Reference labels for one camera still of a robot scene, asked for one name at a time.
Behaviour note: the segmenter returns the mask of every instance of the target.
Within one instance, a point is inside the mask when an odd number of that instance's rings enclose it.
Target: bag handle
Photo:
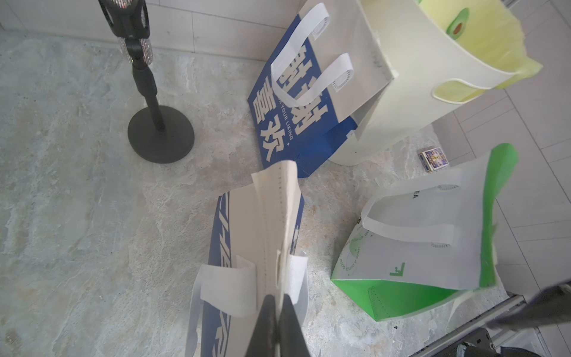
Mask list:
[[[369,212],[373,205],[385,196],[397,196],[414,191],[422,191],[441,184],[461,186],[462,173],[460,169],[450,169],[393,183],[365,204],[361,212],[363,227],[375,234],[402,242],[454,244],[455,226],[453,224],[443,223],[426,227],[391,226],[369,217]]]
[[[307,274],[307,260],[306,256],[296,255],[290,255],[288,259],[289,279],[285,294],[290,296],[294,305],[299,299],[303,279]],[[192,285],[185,357],[193,357],[198,344],[196,328],[201,300],[230,316],[244,317],[256,313],[258,296],[256,266],[239,255],[236,256],[236,262],[238,268],[206,264],[200,266]]]
[[[270,65],[274,94],[282,103],[290,108],[303,107],[313,102],[331,83],[336,86],[336,90],[341,89],[353,76],[351,58],[348,53],[344,53],[337,57],[337,59],[322,72],[311,88],[298,99],[291,97],[278,85],[278,78],[296,58],[309,35],[313,33],[313,38],[317,39],[327,25],[329,25],[329,13],[325,5],[320,2],[297,24],[297,27],[289,37],[284,48]]]

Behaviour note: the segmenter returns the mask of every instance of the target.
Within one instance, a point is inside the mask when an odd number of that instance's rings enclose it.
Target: marble floor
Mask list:
[[[183,356],[216,198],[261,169],[246,98],[262,63],[155,50],[152,69],[159,102],[196,132],[168,165],[128,143],[145,104],[117,45],[0,31],[1,356]],[[314,357],[408,356],[505,298],[375,323],[329,279],[369,196],[422,174],[416,151],[431,145],[428,126],[300,181]]]

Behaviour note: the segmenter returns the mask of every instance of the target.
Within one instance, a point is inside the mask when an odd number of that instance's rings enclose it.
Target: white bag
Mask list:
[[[496,283],[492,209],[517,163],[512,145],[396,182],[371,198],[331,280],[376,321]]]
[[[218,199],[208,265],[192,287],[186,357],[198,344],[204,301],[201,356],[243,357],[266,295],[276,316],[288,294],[300,324],[307,313],[307,257],[294,256],[303,197],[293,161],[252,174],[254,183]]]
[[[308,0],[248,97],[263,166],[294,160],[311,175],[391,79],[360,0]]]
[[[335,163],[363,162],[467,103],[439,98],[436,89],[442,83],[491,89],[515,75],[463,49],[416,0],[367,0],[362,5],[395,78],[369,112],[352,115],[359,126],[331,156]]]

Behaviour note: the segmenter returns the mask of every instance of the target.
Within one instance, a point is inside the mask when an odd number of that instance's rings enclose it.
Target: floor tile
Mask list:
[[[159,102],[186,115],[196,134],[185,158],[160,165],[129,144],[129,120],[146,104],[116,42],[0,31],[0,54],[0,355],[16,347],[18,357],[182,357],[218,196],[262,169],[247,98],[264,63],[156,50]],[[377,185],[426,175],[416,153],[437,141],[429,127],[361,165],[326,162],[300,180],[297,249],[310,257],[313,357],[319,348],[360,357],[394,347],[410,356],[505,298],[486,289],[452,320],[448,304],[389,325],[330,281]]]
[[[230,19],[287,28],[300,0],[160,0],[160,4]]]
[[[493,222],[496,225],[493,241],[496,247],[497,264],[527,264],[496,201],[494,201]]]
[[[474,155],[473,152],[469,152],[466,155],[462,155],[459,158],[456,158],[454,160],[449,160],[448,162],[450,163],[450,166],[456,166],[456,165],[460,165],[461,163],[465,163],[468,162],[470,160],[474,160],[476,158],[476,156]]]
[[[256,23],[193,13],[197,53],[266,61],[285,30]]]
[[[571,322],[560,323],[558,326],[559,331],[561,331],[561,335],[563,335],[563,339],[567,344],[567,347],[571,347]]]
[[[466,119],[460,123],[462,130],[467,133],[472,129],[479,127],[482,124],[489,122],[502,115],[503,113],[513,109],[512,101],[506,97],[497,103],[492,104],[483,111]]]
[[[521,21],[539,9],[546,1],[547,0],[518,0],[509,7],[509,10]]]
[[[540,326],[539,331],[547,345],[551,357],[570,357],[569,347],[565,343],[557,325]]]
[[[528,56],[543,69],[507,88],[540,148],[571,138],[571,29],[556,14],[525,37]]]
[[[432,127],[449,161],[472,151],[454,113],[448,113],[433,122]]]
[[[571,220],[514,227],[512,231],[518,242],[525,240],[567,238],[571,237]]]
[[[541,289],[571,279],[571,238],[519,242]]]
[[[569,0],[551,0],[567,23],[571,23],[571,2]]]
[[[147,5],[154,47],[194,52],[192,13],[169,7]]]
[[[490,89],[471,102],[464,104],[454,111],[459,122],[483,111],[490,105],[499,102],[507,96],[505,90]]]
[[[549,164],[567,197],[571,197],[571,157]]]
[[[537,10],[532,12],[525,20],[521,21],[521,29],[524,34],[529,34],[531,31],[538,28],[545,21],[555,16],[557,11],[549,1],[541,5]]]
[[[8,6],[6,0],[0,0],[0,25],[6,30],[26,31],[26,28],[10,6]]]
[[[571,156],[571,139],[541,149],[547,162],[561,160]]]
[[[506,291],[523,295],[527,302],[539,293],[539,287],[527,265],[496,265],[496,270]]]
[[[117,41],[97,1],[6,0],[6,2],[28,31],[99,41]]]
[[[511,227],[571,219],[571,204],[515,110],[466,134],[476,157],[511,143],[519,163],[497,200]]]

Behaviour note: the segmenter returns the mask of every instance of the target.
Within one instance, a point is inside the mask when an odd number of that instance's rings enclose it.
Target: black round base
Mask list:
[[[133,150],[143,159],[155,163],[171,163],[185,157],[194,145],[194,129],[180,111],[159,106],[164,131],[153,124],[148,108],[141,109],[129,122],[127,136]]]

